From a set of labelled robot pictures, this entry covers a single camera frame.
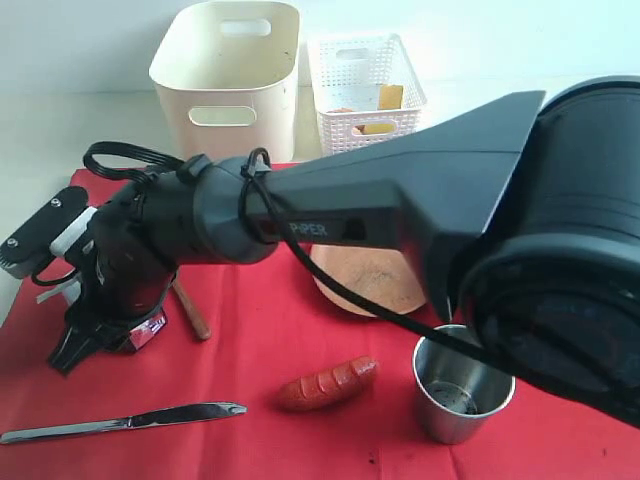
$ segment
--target knife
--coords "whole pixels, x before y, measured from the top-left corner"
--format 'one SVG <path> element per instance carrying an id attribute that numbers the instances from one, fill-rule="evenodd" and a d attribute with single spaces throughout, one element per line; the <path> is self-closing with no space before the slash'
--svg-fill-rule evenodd
<path id="1" fill-rule="evenodd" d="M 247 407 L 232 402 L 194 403 L 180 407 L 164 408 L 131 417 L 104 420 L 101 422 L 76 423 L 57 427 L 32 428 L 3 433 L 0 443 L 44 440 L 68 435 L 133 430 L 137 428 L 161 427 L 180 423 L 201 422 L 219 418 L 233 417 L 247 413 Z"/>

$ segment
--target round wooden board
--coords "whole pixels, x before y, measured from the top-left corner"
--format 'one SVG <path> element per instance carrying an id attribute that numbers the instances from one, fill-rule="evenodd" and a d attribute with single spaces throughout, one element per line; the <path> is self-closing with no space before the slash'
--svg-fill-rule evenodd
<path id="1" fill-rule="evenodd" d="M 348 289 L 396 313 L 406 314 L 426 303 L 416 276 L 398 251 L 314 245 L 311 259 Z M 374 316 L 314 280 L 320 291 L 339 307 Z"/>

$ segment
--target red tablecloth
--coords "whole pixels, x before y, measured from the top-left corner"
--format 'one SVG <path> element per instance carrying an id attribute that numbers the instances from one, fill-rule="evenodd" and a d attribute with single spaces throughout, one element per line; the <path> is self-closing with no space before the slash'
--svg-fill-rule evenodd
<path id="1" fill-rule="evenodd" d="M 99 204 L 118 188 L 78 171 Z M 431 442 L 412 416 L 417 338 L 339 310 L 286 247 L 254 266 L 181 269 L 213 330 L 196 343 L 173 297 L 169 325 L 135 356 L 98 354 L 64 378 L 46 365 L 64 302 L 36 305 L 25 281 L 0 329 L 0 431 L 101 420 L 200 401 L 234 401 L 226 420 L 0 446 L 0 478 L 637 479 L 640 431 L 518 382 L 511 405 L 465 444 Z M 429 317 L 428 308 L 418 315 Z M 286 414 L 288 380 L 370 354 L 372 391 Z"/>

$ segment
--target white plastic basket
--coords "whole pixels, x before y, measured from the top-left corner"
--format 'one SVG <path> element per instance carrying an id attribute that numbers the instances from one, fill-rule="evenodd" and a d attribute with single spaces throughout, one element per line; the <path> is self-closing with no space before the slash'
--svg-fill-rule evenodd
<path id="1" fill-rule="evenodd" d="M 353 150 L 416 130 L 427 99 L 398 35 L 325 37 L 308 43 L 318 129 L 325 155 Z M 402 108 L 377 110 L 380 87 L 402 85 Z M 329 113 L 348 108 L 354 113 Z M 390 124 L 385 134 L 354 127 Z"/>
<path id="2" fill-rule="evenodd" d="M 149 68 L 183 158 L 265 147 L 293 157 L 300 16 L 278 2 L 192 5 L 174 19 Z"/>

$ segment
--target metal cup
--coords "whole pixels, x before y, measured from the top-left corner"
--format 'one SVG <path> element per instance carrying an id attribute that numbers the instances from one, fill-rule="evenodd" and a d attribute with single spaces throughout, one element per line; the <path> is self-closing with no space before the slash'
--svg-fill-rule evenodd
<path id="1" fill-rule="evenodd" d="M 442 325 L 443 331 L 477 345 L 464 325 Z M 469 439 L 488 417 L 511 401 L 516 380 L 505 373 L 422 337 L 413 351 L 418 384 L 417 416 L 437 442 Z"/>

